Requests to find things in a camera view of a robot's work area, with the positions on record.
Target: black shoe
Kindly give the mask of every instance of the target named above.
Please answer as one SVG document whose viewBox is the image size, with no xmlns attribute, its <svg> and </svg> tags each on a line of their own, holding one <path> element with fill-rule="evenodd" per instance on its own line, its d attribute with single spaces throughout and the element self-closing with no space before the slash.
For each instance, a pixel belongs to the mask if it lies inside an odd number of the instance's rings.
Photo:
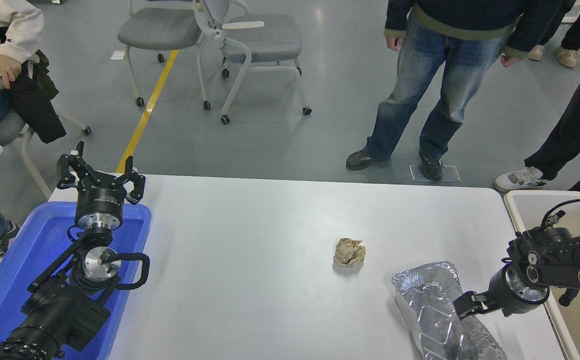
<svg viewBox="0 0 580 360">
<path fill-rule="evenodd" d="M 438 182 L 444 177 L 444 164 L 441 159 L 430 159 L 422 155 L 421 151 L 418 152 L 418 157 L 421 158 L 421 172 L 428 180 Z"/>
<path fill-rule="evenodd" d="M 364 147 L 359 151 L 350 153 L 350 156 L 348 156 L 347 160 L 345 160 L 345 168 L 347 170 L 363 170 L 374 162 L 385 162 L 386 160 L 388 159 L 379 160 L 368 155 L 368 151 Z"/>
</svg>

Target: green sweater cuff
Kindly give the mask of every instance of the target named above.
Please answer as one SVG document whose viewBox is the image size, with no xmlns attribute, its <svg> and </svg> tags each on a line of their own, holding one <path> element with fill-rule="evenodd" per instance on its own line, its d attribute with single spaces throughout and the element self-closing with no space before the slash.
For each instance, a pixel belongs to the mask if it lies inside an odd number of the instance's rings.
<svg viewBox="0 0 580 360">
<path fill-rule="evenodd" d="M 383 36 L 388 38 L 405 38 L 406 30 L 383 29 Z"/>
<path fill-rule="evenodd" d="M 521 51 L 521 50 L 517 50 L 516 48 L 512 48 L 512 47 L 506 45 L 503 48 L 503 53 L 508 58 L 515 58 L 515 59 L 523 60 L 523 59 L 526 59 L 528 57 L 528 55 L 530 54 L 530 51 Z"/>
</svg>

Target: beige shoe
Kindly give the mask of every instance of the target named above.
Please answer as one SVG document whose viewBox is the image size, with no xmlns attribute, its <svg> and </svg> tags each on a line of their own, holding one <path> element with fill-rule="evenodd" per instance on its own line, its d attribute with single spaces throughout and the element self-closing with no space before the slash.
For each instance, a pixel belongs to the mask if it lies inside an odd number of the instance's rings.
<svg viewBox="0 0 580 360">
<path fill-rule="evenodd" d="M 559 64 L 565 66 L 566 68 L 574 68 L 577 66 L 577 57 L 579 56 L 579 51 L 568 50 L 567 48 L 557 47 L 554 51 L 557 54 L 557 59 Z"/>
<path fill-rule="evenodd" d="M 543 45 L 537 45 L 530 50 L 530 54 L 528 55 L 528 59 L 534 60 L 535 62 L 541 60 L 544 57 L 544 53 L 546 52 L 546 47 Z"/>
</svg>

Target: sneaker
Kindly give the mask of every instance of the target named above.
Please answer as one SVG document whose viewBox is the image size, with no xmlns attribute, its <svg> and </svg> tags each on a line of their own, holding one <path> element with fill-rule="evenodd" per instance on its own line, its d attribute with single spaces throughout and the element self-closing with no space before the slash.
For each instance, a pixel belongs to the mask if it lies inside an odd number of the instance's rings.
<svg viewBox="0 0 580 360">
<path fill-rule="evenodd" d="M 543 175 L 541 170 L 530 166 L 523 170 L 504 173 L 494 180 L 494 187 L 501 192 L 540 189 L 548 184 L 548 180 L 541 178 Z"/>
<path fill-rule="evenodd" d="M 534 60 L 538 62 L 541 58 L 544 57 L 544 53 L 546 52 L 546 47 L 543 45 L 537 45 L 530 50 L 530 54 L 528 54 L 528 59 Z"/>
<path fill-rule="evenodd" d="M 421 150 L 418 151 L 418 157 L 421 158 L 421 173 L 428 180 L 438 182 L 444 177 L 444 164 L 441 162 L 441 159 L 425 157 L 422 155 Z"/>
<path fill-rule="evenodd" d="M 363 170 L 374 162 L 381 163 L 385 161 L 388 161 L 388 159 L 381 160 L 368 155 L 368 151 L 364 147 L 359 151 L 350 153 L 350 156 L 348 156 L 347 160 L 345 160 L 345 168 L 347 170 Z"/>
<path fill-rule="evenodd" d="M 10 246 L 11 240 L 19 234 L 20 226 L 13 221 L 9 221 L 9 230 L 4 232 L 0 236 L 0 258 L 4 257 L 8 247 Z"/>
<path fill-rule="evenodd" d="M 579 51 L 568 50 L 567 48 L 559 46 L 555 50 L 555 53 L 557 53 L 557 59 L 559 60 L 559 64 L 562 64 L 562 66 L 565 66 L 566 68 L 574 68 L 577 66 Z"/>
</svg>

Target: gray floor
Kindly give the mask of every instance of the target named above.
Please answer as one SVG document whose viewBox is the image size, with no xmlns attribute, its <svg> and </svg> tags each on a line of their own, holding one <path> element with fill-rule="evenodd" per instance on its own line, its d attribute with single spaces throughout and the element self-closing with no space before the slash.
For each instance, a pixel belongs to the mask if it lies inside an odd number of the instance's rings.
<svg viewBox="0 0 580 360">
<path fill-rule="evenodd" d="M 140 173 L 430 186 L 414 182 L 409 165 L 418 163 L 418 134 L 437 102 L 440 73 L 391 161 L 363 171 L 345 169 L 347 156 L 362 148 L 372 132 L 377 104 L 394 85 L 396 54 L 386 48 L 382 36 L 386 1 L 247 2 L 253 13 L 295 16 L 303 36 L 301 67 L 313 114 L 302 116 L 292 75 L 252 73 L 230 110 L 232 122 L 223 125 L 220 109 L 236 76 L 221 78 L 219 51 L 206 48 L 203 60 L 210 75 L 212 110 L 204 111 L 197 50 L 182 50 L 134 153 Z M 84 137 L 66 124 L 68 135 L 53 143 L 46 145 L 35 137 L 32 159 L 52 184 L 59 155 L 84 140 L 86 161 L 96 170 L 113 172 L 142 115 L 134 105 L 126 64 L 109 60 L 113 51 L 123 49 L 117 30 L 128 17 L 127 0 L 32 3 L 45 16 L 42 50 L 61 91 L 53 103 L 93 131 Z M 539 62 L 492 66 L 443 158 L 446 165 L 457 166 L 461 182 L 435 186 L 491 187 L 494 178 L 520 169 L 523 159 L 539 148 L 580 82 L 580 62 L 574 69 L 564 68 L 552 52 L 566 30 L 562 25 Z M 148 101 L 164 64 L 146 50 L 133 50 L 132 61 Z M 16 142 L 4 148 L 0 156 L 0 210 L 22 223 L 45 198 L 21 164 L 18 146 Z M 580 156 L 546 188 L 566 190 L 579 178 Z"/>
</svg>

